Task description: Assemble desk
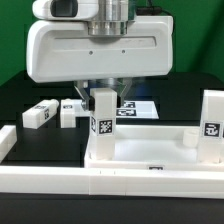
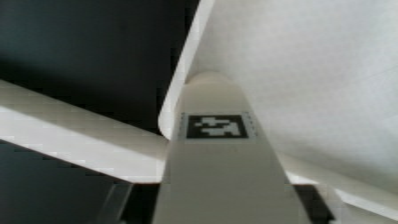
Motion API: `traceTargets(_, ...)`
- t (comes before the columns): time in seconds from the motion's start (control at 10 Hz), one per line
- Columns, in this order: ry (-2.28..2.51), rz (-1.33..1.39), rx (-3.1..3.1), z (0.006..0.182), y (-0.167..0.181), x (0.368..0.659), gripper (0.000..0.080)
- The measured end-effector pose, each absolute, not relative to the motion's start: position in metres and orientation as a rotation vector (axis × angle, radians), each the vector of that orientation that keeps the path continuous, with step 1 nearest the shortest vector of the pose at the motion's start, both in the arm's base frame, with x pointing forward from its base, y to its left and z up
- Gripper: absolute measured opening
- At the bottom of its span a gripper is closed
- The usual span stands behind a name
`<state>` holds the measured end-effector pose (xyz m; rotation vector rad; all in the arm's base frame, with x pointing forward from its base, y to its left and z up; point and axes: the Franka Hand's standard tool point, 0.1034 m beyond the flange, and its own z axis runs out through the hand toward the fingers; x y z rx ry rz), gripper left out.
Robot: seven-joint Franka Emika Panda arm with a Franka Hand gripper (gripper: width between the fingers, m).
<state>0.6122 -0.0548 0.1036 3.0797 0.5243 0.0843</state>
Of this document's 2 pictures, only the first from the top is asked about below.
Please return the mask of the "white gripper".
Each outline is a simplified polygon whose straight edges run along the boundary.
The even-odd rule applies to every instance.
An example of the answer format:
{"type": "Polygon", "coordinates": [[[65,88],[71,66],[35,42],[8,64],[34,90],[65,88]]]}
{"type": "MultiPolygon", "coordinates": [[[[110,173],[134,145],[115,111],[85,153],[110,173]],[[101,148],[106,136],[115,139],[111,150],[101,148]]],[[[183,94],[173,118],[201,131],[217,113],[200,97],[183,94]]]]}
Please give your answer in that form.
{"type": "Polygon", "coordinates": [[[37,83],[75,81],[84,111],[94,110],[88,82],[120,78],[118,102],[124,103],[132,79],[166,75],[173,65],[173,18],[139,16],[127,34],[101,37],[88,34],[84,22],[37,21],[27,38],[26,68],[37,83]]]}

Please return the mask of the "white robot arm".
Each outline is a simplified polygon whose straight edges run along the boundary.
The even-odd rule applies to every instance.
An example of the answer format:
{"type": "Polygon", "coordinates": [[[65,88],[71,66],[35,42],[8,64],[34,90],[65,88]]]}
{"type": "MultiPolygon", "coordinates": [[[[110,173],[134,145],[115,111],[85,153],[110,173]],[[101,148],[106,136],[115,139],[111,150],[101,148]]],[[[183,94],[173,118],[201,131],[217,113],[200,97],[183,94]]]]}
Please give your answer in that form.
{"type": "Polygon", "coordinates": [[[174,19],[159,6],[136,0],[35,0],[38,19],[29,29],[26,69],[37,83],[73,81],[83,108],[90,80],[166,75],[173,65],[174,19]]]}

